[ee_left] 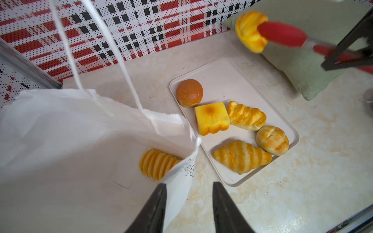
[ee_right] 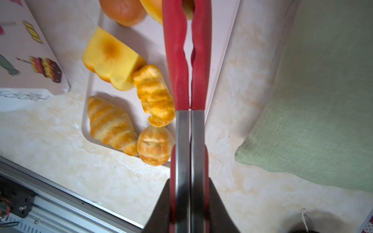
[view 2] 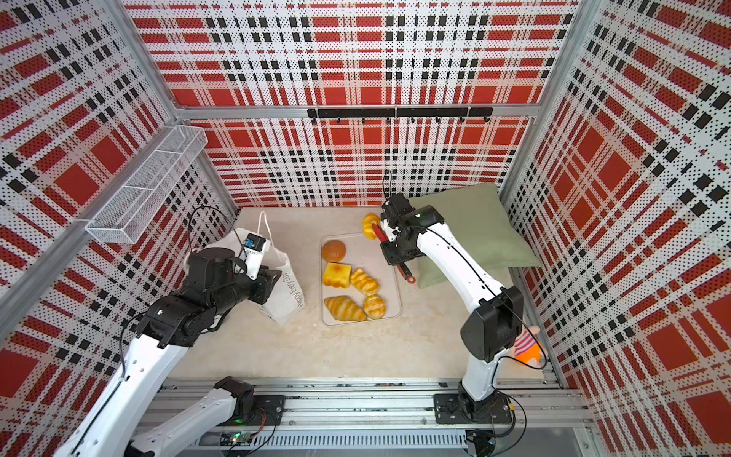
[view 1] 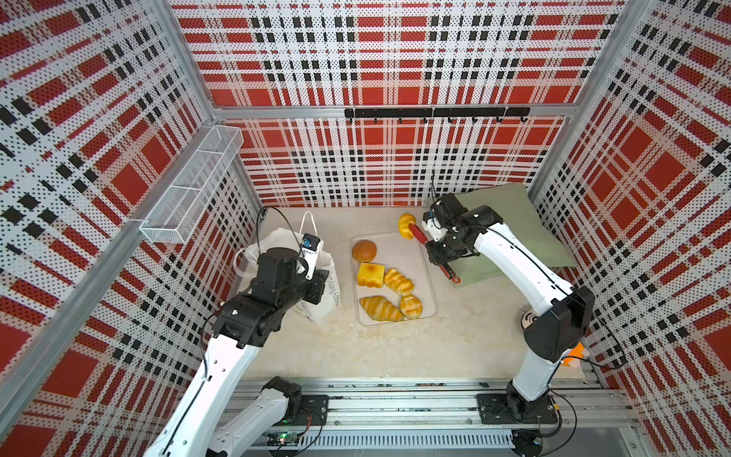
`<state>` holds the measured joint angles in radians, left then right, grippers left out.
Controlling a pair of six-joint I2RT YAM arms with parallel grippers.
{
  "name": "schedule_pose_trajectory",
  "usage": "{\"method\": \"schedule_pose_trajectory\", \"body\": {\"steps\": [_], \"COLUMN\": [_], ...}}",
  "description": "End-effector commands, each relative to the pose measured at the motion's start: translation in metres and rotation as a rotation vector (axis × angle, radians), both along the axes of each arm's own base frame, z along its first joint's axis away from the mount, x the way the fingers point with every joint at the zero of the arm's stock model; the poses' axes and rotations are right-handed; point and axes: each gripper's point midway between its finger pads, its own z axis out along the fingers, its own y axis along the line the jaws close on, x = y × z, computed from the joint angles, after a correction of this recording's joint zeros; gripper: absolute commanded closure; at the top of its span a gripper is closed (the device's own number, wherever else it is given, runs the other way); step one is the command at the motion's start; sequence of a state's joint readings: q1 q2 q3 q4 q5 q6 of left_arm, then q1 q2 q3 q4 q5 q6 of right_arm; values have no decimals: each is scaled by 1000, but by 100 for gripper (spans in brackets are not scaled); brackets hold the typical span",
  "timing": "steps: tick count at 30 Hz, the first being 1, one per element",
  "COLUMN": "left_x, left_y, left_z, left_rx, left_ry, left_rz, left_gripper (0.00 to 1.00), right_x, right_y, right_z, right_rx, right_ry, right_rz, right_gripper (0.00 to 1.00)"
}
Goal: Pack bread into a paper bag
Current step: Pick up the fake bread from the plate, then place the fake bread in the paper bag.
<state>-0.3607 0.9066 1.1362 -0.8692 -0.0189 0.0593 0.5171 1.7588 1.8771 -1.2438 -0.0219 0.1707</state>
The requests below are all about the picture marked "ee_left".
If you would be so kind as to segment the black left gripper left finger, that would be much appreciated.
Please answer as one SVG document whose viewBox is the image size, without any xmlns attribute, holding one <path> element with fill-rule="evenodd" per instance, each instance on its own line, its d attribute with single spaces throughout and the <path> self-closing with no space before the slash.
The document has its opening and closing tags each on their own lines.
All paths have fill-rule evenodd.
<svg viewBox="0 0 373 233">
<path fill-rule="evenodd" d="M 167 187 L 160 183 L 125 233 L 162 233 L 166 203 Z"/>
</svg>

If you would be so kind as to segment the red silicone metal tongs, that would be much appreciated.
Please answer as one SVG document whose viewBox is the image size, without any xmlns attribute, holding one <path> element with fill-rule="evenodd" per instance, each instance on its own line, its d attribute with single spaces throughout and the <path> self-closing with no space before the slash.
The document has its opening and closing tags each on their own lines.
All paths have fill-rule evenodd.
<svg viewBox="0 0 373 233">
<path fill-rule="evenodd" d="M 309 37 L 304 31 L 281 22 L 265 22 L 258 26 L 259 33 L 268 41 L 291 48 L 304 48 L 317 53 L 324 58 L 336 48 L 337 45 Z"/>
</svg>

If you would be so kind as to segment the white paper gift bag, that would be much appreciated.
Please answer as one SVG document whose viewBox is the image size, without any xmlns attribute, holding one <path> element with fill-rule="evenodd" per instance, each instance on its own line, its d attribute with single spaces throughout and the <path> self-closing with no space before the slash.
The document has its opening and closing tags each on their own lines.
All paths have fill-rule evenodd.
<svg viewBox="0 0 373 233">
<path fill-rule="evenodd" d="M 167 187 L 164 231 L 190 191 L 200 138 L 185 117 L 142 107 L 108 27 L 91 1 L 83 4 L 114 52 L 136 108 L 82 86 L 50 1 L 77 88 L 22 91 L 1 110 L 3 233 L 122 233 L 160 183 Z M 181 162 L 154 181 L 139 169 L 150 149 Z"/>
</svg>

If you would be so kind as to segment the long ridged yellow bread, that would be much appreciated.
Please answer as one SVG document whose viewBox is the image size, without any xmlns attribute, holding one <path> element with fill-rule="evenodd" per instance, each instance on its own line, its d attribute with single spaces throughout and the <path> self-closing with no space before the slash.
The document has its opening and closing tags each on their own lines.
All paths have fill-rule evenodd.
<svg viewBox="0 0 373 233">
<path fill-rule="evenodd" d="M 142 174 L 154 181 L 160 181 L 181 159 L 160 150 L 150 149 L 139 160 Z"/>
</svg>

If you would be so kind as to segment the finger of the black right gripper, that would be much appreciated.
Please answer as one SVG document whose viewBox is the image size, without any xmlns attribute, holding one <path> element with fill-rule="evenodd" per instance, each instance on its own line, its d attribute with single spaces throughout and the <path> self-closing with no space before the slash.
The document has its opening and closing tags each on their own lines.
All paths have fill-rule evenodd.
<svg viewBox="0 0 373 233">
<path fill-rule="evenodd" d="M 366 39 L 365 48 L 352 51 L 349 47 L 359 39 Z M 342 39 L 322 63 L 326 71 L 357 68 L 373 70 L 373 10 L 370 9 L 358 24 Z"/>
</svg>

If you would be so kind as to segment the beige plastic tray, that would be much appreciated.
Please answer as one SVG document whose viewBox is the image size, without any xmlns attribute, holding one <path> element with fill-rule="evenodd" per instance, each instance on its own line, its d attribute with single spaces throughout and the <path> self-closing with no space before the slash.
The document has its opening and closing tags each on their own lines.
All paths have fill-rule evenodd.
<svg viewBox="0 0 373 233">
<path fill-rule="evenodd" d="M 284 131 L 289 139 L 290 148 L 299 142 L 300 136 L 297 130 L 232 61 L 220 58 L 173 79 L 169 85 L 173 96 L 176 95 L 178 85 L 188 79 L 197 80 L 202 85 L 204 90 L 202 105 L 219 102 L 228 105 L 230 101 L 235 101 L 248 107 L 258 108 L 266 114 L 267 125 Z M 224 184 L 237 187 L 259 173 L 263 166 L 239 175 L 216 161 L 212 156 L 213 151 L 233 140 L 242 140 L 255 146 L 255 137 L 255 132 L 237 126 L 230 126 L 226 131 L 201 137 L 201 146 Z"/>
</svg>

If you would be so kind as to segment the small shell-shaped yellow bread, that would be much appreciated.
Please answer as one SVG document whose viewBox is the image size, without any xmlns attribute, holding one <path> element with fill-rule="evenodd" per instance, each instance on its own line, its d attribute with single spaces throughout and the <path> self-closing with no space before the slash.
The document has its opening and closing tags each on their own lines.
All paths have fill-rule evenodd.
<svg viewBox="0 0 373 233">
<path fill-rule="evenodd" d="M 268 17 L 258 11 L 250 11 L 239 16 L 235 32 L 242 44 L 253 53 L 262 53 L 268 40 L 258 31 L 258 26 L 267 22 Z"/>
</svg>

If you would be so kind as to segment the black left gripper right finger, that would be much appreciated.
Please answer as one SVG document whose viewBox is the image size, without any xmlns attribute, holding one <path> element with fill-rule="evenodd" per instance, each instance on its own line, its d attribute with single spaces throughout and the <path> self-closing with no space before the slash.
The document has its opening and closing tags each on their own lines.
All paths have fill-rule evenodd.
<svg viewBox="0 0 373 233">
<path fill-rule="evenodd" d="M 213 183 L 212 197 L 217 233 L 254 233 L 220 182 Z"/>
</svg>

